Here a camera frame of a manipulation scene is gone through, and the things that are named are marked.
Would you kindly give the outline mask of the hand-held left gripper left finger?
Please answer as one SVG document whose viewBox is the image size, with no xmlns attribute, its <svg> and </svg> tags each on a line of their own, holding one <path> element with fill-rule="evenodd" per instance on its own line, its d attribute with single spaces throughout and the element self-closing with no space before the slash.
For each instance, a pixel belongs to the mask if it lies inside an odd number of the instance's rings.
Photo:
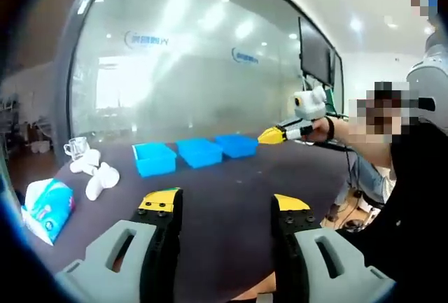
<svg viewBox="0 0 448 303">
<path fill-rule="evenodd" d="M 182 188 L 150 192 L 55 278 L 76 302 L 173 302 L 182 217 Z"/>
</svg>

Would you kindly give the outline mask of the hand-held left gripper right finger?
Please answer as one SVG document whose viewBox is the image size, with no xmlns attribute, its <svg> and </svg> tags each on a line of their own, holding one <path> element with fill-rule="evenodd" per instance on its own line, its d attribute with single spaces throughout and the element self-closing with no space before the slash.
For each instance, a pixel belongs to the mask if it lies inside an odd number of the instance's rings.
<svg viewBox="0 0 448 303">
<path fill-rule="evenodd" d="M 303 201 L 271 198 L 272 302 L 387 302 L 395 281 L 335 230 L 321 227 Z"/>
</svg>

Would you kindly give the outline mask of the person's right hand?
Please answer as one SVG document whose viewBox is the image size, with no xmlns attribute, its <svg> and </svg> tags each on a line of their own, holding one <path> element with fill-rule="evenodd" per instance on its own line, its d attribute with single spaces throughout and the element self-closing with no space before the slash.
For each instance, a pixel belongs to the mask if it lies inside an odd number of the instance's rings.
<svg viewBox="0 0 448 303">
<path fill-rule="evenodd" d="M 302 135 L 302 140 L 310 142 L 325 142 L 334 139 L 335 125 L 330 117 L 323 117 L 313 121 L 312 131 Z"/>
</svg>

